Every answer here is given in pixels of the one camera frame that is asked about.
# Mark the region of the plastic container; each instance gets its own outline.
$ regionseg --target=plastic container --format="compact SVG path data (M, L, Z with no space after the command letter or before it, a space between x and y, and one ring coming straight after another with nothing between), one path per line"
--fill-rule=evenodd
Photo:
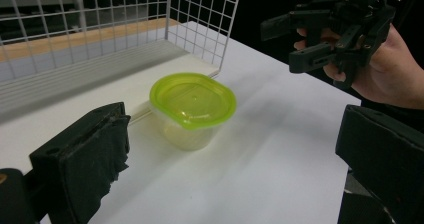
M161 78L150 90L150 104L166 139L187 151L205 147L236 110L230 89L198 73Z

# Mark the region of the wooden edge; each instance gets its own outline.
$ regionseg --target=wooden edge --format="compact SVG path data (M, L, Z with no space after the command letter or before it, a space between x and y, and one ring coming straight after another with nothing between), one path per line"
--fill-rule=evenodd
M175 26L178 24L179 23L175 20L169 20L169 26ZM89 43L105 41L126 35L133 35L140 32L147 32L164 28L165 26L166 18L159 18L114 27L106 27L98 30L4 45L3 51L0 52L0 62L82 46Z

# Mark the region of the container with green lid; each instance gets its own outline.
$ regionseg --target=container with green lid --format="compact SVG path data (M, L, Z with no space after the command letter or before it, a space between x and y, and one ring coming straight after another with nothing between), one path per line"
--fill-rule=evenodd
M230 89L198 73L161 78L150 90L150 104L165 137L183 150L205 147L236 110Z

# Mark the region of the wire grid panel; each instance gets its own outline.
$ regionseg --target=wire grid panel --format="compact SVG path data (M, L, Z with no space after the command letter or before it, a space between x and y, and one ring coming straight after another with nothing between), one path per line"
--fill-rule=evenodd
M167 0L0 0L0 82L163 40Z
M238 0L169 0L167 39L221 68Z

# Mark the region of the metal grid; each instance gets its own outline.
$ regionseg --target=metal grid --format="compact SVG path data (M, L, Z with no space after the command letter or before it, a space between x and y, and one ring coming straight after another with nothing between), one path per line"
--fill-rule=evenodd
M158 40L221 65L238 0L0 0L0 82Z

